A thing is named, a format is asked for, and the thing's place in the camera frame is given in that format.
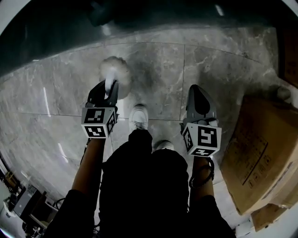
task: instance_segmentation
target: cable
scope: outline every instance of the cable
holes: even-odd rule
[[[193,174],[190,178],[190,182],[189,185],[191,188],[199,188],[201,186],[203,186],[205,183],[207,183],[210,179],[214,179],[214,163],[212,161],[212,159],[210,157],[205,157],[206,160],[209,162],[209,165],[203,165],[202,167],[200,167],[195,174]],[[208,175],[208,177],[202,181],[202,183],[199,184],[194,184],[194,180],[196,178],[197,175],[200,174],[200,172],[204,169],[210,169],[210,174]]]
[[[89,144],[90,140],[91,140],[91,138],[88,138],[87,143],[86,143],[86,145],[85,145],[85,149],[84,149],[84,153],[83,153],[83,156],[82,156],[80,165],[81,165],[81,163],[82,163],[82,161],[83,161],[83,158],[84,158],[84,155],[85,155],[85,152],[86,152],[86,150],[87,150],[87,147],[88,147],[88,144]]]
[[[65,198],[61,198],[61,199],[57,200],[56,202],[54,202],[53,207],[56,207],[59,210],[58,203],[63,201],[64,199]]]

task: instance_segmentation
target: cardboard box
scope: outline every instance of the cardboard box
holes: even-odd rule
[[[291,208],[298,202],[298,169],[271,201],[283,208]]]
[[[259,231],[263,228],[267,228],[270,224],[276,222],[281,214],[283,214],[286,210],[286,208],[280,208],[274,204],[268,204],[253,212],[251,214],[251,219],[255,226],[255,230]]]
[[[298,167],[298,110],[245,97],[221,172],[240,215],[267,205]]]

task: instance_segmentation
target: fiducial marker cube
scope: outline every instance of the fiducial marker cube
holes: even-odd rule
[[[189,155],[210,157],[220,149],[222,129],[187,123],[182,133]]]
[[[113,107],[84,107],[81,126],[87,138],[108,138],[116,123]]]

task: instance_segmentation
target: black bracelet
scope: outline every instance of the black bracelet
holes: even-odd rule
[[[190,182],[189,185],[191,188],[199,188],[201,186],[203,186],[205,183],[207,183],[210,179],[214,179],[214,163],[212,161],[212,159],[210,157],[206,157],[208,163],[210,165],[203,165],[202,167],[200,167],[195,174],[193,174],[190,178]],[[194,184],[194,180],[196,178],[196,176],[204,169],[210,169],[210,174],[208,175],[208,177],[202,181],[202,183],[200,184]]]

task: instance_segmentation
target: white fluffy object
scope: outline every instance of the white fluffy object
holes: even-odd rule
[[[119,83],[118,99],[125,98],[131,89],[131,74],[126,61],[122,58],[111,56],[100,64],[101,80],[106,80],[106,92],[112,86],[113,81]]]

